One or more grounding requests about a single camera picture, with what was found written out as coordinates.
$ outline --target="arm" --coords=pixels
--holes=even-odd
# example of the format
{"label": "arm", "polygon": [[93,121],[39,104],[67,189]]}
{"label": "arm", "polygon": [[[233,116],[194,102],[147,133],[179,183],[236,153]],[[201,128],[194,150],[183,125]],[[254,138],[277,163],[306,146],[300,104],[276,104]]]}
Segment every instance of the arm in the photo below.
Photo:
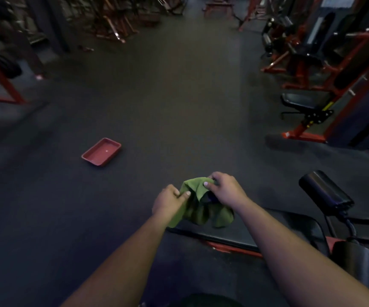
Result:
{"label": "arm", "polygon": [[153,216],[77,289],[62,307],[137,307],[167,224],[189,194],[172,185],[156,198]]}
{"label": "arm", "polygon": [[369,307],[369,289],[251,201],[234,177],[215,172],[206,187],[243,219],[292,306]]}

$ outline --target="hand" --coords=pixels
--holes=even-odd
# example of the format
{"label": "hand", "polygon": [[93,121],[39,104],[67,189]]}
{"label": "hand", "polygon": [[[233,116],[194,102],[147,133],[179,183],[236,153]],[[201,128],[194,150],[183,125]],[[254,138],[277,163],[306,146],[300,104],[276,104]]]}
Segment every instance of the hand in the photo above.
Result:
{"label": "hand", "polygon": [[246,200],[249,200],[244,190],[232,175],[213,172],[209,178],[216,180],[218,185],[204,182],[204,186],[212,191],[222,204],[235,209],[243,202],[246,202]]}
{"label": "hand", "polygon": [[164,222],[170,222],[190,194],[187,191],[179,197],[179,190],[171,184],[168,185],[157,196],[152,208],[153,215],[161,217]]}

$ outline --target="rubber gym floor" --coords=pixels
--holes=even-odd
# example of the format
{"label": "rubber gym floor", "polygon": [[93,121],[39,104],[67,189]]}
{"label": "rubber gym floor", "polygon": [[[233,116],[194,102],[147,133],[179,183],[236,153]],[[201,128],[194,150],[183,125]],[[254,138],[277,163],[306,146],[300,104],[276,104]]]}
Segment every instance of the rubber gym floor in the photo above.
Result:
{"label": "rubber gym floor", "polygon": [[[298,186],[321,169],[355,200],[352,215],[369,217],[369,151],[280,139],[299,118],[279,119],[279,85],[259,72],[262,22],[239,33],[223,14],[204,19],[205,1],[125,45],[85,36],[95,52],[44,50],[50,78],[38,83],[28,70],[14,80],[29,101],[49,103],[15,126],[17,107],[0,105],[9,128],[0,140],[0,306],[58,306],[150,216],[164,186],[215,170],[260,205],[325,228]],[[237,1],[239,14],[245,8]],[[81,160],[103,137],[123,151],[104,168]],[[264,261],[166,233],[143,301],[164,306],[197,292],[287,306]]]}

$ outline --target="red tray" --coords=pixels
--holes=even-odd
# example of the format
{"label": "red tray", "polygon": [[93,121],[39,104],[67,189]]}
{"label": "red tray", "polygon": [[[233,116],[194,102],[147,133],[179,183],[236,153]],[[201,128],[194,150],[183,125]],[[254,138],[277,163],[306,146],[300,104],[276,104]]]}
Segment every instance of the red tray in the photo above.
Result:
{"label": "red tray", "polygon": [[122,145],[108,138],[103,138],[89,150],[82,158],[96,166],[105,166],[120,151]]}

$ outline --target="green towel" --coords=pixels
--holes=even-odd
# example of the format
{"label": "green towel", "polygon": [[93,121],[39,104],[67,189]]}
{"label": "green towel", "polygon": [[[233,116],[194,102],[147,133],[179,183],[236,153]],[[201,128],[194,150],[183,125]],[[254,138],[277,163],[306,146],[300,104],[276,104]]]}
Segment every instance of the green towel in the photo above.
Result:
{"label": "green towel", "polygon": [[170,221],[168,227],[176,227],[182,219],[197,225],[204,225],[211,218],[214,227],[225,227],[234,220],[233,210],[223,206],[216,196],[203,185],[206,181],[214,183],[214,180],[209,178],[196,178],[183,182],[180,194],[190,191],[191,195]]}

